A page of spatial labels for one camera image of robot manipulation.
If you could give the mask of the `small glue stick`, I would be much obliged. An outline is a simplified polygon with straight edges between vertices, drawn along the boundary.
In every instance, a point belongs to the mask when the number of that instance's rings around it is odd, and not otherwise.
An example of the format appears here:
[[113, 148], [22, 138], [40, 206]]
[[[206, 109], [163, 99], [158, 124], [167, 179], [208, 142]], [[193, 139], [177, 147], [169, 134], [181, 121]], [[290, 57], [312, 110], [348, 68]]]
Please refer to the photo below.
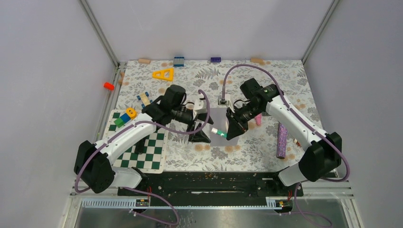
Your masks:
[[219, 129], [217, 129], [217, 128], [212, 128], [211, 129], [211, 132], [213, 133], [213, 134], [216, 134], [216, 135], [218, 135], [218, 136], [221, 136], [221, 137], [223, 137], [223, 138], [227, 138], [227, 134], [224, 132], [224, 131], [221, 131], [221, 130], [219, 130]]

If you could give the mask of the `grey paper envelope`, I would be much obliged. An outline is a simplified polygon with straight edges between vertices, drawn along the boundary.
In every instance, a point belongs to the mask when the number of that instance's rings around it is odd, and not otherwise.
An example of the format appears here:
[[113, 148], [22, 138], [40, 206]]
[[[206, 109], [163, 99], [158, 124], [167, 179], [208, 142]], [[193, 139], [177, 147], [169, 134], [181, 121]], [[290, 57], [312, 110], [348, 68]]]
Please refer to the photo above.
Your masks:
[[[212, 108], [210, 115], [212, 120], [214, 121], [214, 124], [210, 125], [210, 129], [216, 128], [224, 133], [227, 133], [228, 130], [226, 127], [226, 108]], [[228, 141], [226, 138], [212, 132], [210, 132], [209, 138], [211, 140], [212, 147], [235, 146], [238, 144], [239, 139], [239, 137], [236, 137]]]

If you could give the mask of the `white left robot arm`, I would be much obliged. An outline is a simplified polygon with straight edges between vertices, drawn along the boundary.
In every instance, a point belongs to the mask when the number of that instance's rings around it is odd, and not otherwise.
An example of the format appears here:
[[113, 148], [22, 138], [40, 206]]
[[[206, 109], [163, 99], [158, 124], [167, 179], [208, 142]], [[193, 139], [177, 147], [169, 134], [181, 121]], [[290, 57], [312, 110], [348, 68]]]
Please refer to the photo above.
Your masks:
[[[113, 167], [114, 162], [131, 146], [159, 129], [185, 135], [202, 131], [210, 119], [210, 102], [203, 90], [198, 90], [198, 93], [202, 97], [194, 102], [192, 110], [185, 111], [186, 90], [179, 85], [171, 85], [164, 95], [146, 105], [136, 118], [113, 135], [95, 143], [82, 142], [74, 166], [77, 175], [75, 192], [92, 190], [101, 193], [109, 187], [122, 187], [130, 189], [135, 195], [144, 194], [147, 183], [140, 172], [135, 168]], [[167, 127], [172, 120], [193, 125], [200, 115], [204, 123], [194, 130], [180, 132]]]

